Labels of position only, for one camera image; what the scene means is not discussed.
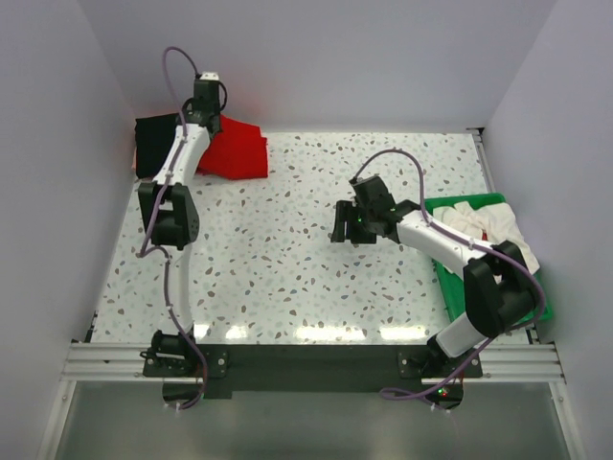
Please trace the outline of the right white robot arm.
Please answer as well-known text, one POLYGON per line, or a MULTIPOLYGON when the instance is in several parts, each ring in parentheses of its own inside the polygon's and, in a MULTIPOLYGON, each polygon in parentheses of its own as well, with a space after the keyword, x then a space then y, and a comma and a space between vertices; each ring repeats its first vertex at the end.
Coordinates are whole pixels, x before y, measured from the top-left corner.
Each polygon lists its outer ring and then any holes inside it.
POLYGON ((513 242, 475 241, 433 218, 422 202, 395 201, 376 175, 350 184, 354 198, 336 203, 332 242, 374 244, 385 238, 428 255, 464 284, 465 311, 427 342, 433 374, 449 376, 462 355, 545 306, 543 289, 513 242))

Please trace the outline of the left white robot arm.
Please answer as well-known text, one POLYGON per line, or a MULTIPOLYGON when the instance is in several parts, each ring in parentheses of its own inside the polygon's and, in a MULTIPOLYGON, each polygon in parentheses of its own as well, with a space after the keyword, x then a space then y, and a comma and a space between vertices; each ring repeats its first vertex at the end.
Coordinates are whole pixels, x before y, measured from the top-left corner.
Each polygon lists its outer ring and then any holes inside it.
POLYGON ((193 316, 189 305, 189 267, 200 219, 190 184, 202 154, 221 131, 220 114, 227 95, 216 73, 198 74, 193 96, 176 117, 172 144, 161 170, 137 191, 145 241, 141 255, 159 251, 165 258, 162 295, 165 311, 151 341, 150 353, 165 356, 177 376, 191 374, 198 352, 191 346, 193 316))

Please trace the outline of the red t-shirt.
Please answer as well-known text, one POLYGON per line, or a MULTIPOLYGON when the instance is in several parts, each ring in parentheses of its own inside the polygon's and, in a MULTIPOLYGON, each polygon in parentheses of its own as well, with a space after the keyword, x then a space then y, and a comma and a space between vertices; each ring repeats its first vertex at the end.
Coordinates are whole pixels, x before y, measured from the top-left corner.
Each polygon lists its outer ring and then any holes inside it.
POLYGON ((230 180, 268 176, 267 139, 259 126, 221 116, 221 132, 204 151, 196 172, 230 180))

